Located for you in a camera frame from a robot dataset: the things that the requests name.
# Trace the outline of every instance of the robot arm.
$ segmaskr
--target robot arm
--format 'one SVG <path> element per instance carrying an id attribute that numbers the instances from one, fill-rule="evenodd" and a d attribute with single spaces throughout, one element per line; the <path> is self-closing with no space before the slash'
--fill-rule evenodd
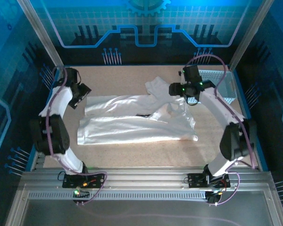
<path id="1" fill-rule="evenodd" d="M 53 145 L 53 151 L 56 157 L 63 163 L 64 170 L 67 174 L 73 175 L 69 169 L 77 173 L 86 171 L 84 163 L 79 160 L 70 148 L 69 135 L 63 123 L 63 116 L 67 105 L 76 108 L 90 93 L 90 89 L 77 82 L 77 70 L 67 68 L 67 83 L 53 100 L 50 109 L 50 131 Z M 54 84 L 50 100 L 56 94 L 63 83 L 63 78 Z M 49 145 L 47 140 L 47 132 L 45 128 L 45 118 L 49 107 L 50 100 L 45 108 L 39 113 L 38 119 L 30 121 L 30 127 L 33 136 L 33 142 L 36 150 L 45 155 L 50 155 Z"/>
<path id="2" fill-rule="evenodd" d="M 239 121 L 243 123 L 247 131 L 252 149 L 255 148 L 257 128 L 254 121 L 245 119 L 243 115 L 225 102 L 218 91 L 215 95 L 215 85 L 209 80 L 202 81 L 197 66 L 183 68 L 183 74 L 185 84 L 171 84 L 169 94 L 185 98 L 195 97 L 212 112 L 224 130 L 219 146 L 220 153 L 210 164 L 205 166 L 205 172 L 210 177 L 209 183 L 226 174 L 227 169 L 235 161 L 241 160 L 249 154 Z"/>

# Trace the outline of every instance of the wire mesh tray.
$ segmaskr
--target wire mesh tray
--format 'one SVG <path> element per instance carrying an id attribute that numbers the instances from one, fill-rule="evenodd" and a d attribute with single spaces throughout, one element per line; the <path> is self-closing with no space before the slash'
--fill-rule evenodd
<path id="1" fill-rule="evenodd" d="M 224 71 L 199 70 L 199 74 L 202 77 L 203 81 L 211 80 L 212 83 L 217 85 L 217 83 L 221 80 Z M 228 104 L 231 104 L 231 102 L 233 102 L 237 98 L 237 92 L 234 85 L 232 72 L 226 72 L 225 79 L 218 87 L 218 91 Z M 188 98 L 189 104 L 194 104 L 196 102 L 197 100 L 194 97 Z"/>

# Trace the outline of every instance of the black mounting bracket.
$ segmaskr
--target black mounting bracket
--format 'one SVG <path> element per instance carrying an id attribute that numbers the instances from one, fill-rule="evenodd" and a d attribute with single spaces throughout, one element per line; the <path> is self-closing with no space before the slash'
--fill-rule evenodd
<path id="1" fill-rule="evenodd" d="M 78 71 L 74 68 L 66 68 L 67 71 L 67 81 L 65 86 L 70 87 L 73 97 L 69 101 L 68 105 L 75 109 L 90 92 L 91 89 L 86 86 L 85 84 L 78 82 L 77 75 Z M 61 86 L 64 82 L 64 77 L 61 78 L 59 81 L 55 82 L 53 87 Z"/>
<path id="2" fill-rule="evenodd" d="M 214 192 L 206 192 L 205 196 L 206 196 L 206 200 L 208 201 L 208 203 L 211 203 L 211 204 L 219 202 L 221 199 L 221 195 L 218 193 L 214 193 Z"/>
<path id="3" fill-rule="evenodd" d="M 88 173 L 85 163 L 83 163 L 82 173 Z M 88 176 L 65 174 L 62 188 L 101 188 L 104 181 L 105 175 L 102 173 Z"/>
<path id="4" fill-rule="evenodd" d="M 212 179 L 209 179 L 206 173 L 189 173 L 187 176 L 185 183 L 189 185 L 189 188 L 214 188 L 218 191 L 226 187 L 231 187 L 228 174 Z"/>

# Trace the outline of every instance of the cloth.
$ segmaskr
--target cloth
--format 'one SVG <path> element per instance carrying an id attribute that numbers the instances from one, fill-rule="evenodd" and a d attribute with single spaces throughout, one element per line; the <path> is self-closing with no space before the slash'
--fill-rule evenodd
<path id="1" fill-rule="evenodd" d="M 170 96 L 169 84 L 160 77 L 145 86 L 149 95 L 87 97 L 78 145 L 197 141 L 185 99 Z"/>

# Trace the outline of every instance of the blue wall panel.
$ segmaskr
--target blue wall panel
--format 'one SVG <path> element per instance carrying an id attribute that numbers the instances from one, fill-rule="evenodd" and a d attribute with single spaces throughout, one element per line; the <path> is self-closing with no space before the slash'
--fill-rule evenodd
<path id="1" fill-rule="evenodd" d="M 274 1 L 237 72 L 268 167 L 283 170 L 283 0 Z"/>
<path id="2" fill-rule="evenodd" d="M 136 65 L 182 64 L 194 53 L 228 63 L 261 0 L 32 3 L 64 64 Z"/>
<path id="3" fill-rule="evenodd" d="M 30 152 L 28 119 L 38 115 L 49 94 L 44 64 L 53 67 L 17 1 L 0 1 L 0 226 L 26 165 L 11 149 Z"/>

